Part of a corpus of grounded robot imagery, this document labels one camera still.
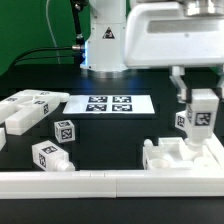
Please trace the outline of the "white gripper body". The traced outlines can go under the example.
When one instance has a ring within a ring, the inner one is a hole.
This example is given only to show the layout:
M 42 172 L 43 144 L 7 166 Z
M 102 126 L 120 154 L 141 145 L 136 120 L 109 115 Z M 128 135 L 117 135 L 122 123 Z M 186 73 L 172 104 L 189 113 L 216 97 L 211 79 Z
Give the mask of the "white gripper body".
M 126 26 L 128 67 L 224 64 L 224 1 L 138 1 Z

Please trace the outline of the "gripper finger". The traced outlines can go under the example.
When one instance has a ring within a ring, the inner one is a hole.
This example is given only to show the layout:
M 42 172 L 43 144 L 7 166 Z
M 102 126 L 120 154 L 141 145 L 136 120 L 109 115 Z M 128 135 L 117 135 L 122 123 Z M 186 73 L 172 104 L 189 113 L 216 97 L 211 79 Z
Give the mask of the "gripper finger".
M 180 103 L 191 102 L 191 90 L 184 82 L 185 68 L 182 66 L 172 66 L 170 79 L 177 88 L 177 99 Z
M 215 92 L 220 99 L 224 99 L 224 66 L 219 66 L 217 74 L 219 81 L 217 83 Z

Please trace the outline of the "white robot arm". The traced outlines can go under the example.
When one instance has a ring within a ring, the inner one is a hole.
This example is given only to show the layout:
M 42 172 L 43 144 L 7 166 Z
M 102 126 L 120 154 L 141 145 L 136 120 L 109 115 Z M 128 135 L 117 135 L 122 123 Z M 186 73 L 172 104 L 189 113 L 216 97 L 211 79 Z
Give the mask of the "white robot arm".
M 224 0 L 75 0 L 77 10 L 85 5 L 91 34 L 78 47 L 83 69 L 171 68 L 179 100 L 189 102 L 184 69 L 220 66 L 215 93 L 224 99 Z

